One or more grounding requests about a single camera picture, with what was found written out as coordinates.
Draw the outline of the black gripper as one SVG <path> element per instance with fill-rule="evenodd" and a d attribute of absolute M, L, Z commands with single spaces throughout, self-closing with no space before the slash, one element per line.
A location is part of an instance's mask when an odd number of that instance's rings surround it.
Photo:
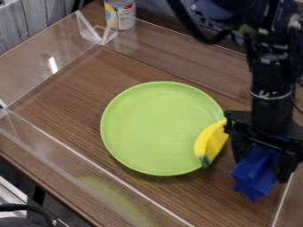
<path fill-rule="evenodd" d="M 248 155 L 253 145 L 264 145 L 281 152 L 277 181 L 284 184 L 303 157 L 303 125 L 293 120 L 294 94 L 281 98 L 252 99 L 249 111 L 226 110 L 224 132 L 230 136 L 234 162 Z"/>

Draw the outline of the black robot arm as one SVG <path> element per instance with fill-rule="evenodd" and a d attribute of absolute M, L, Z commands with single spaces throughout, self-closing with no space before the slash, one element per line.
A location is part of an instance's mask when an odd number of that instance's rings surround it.
<path fill-rule="evenodd" d="M 181 0 L 165 0 L 196 40 L 217 44 L 240 36 L 252 75 L 250 109 L 224 112 L 236 161 L 257 145 L 280 156 L 273 173 L 284 183 L 303 162 L 303 126 L 293 119 L 296 87 L 303 78 L 303 12 L 294 0 L 193 0 L 198 19 L 216 27 L 209 36 L 196 26 Z"/>

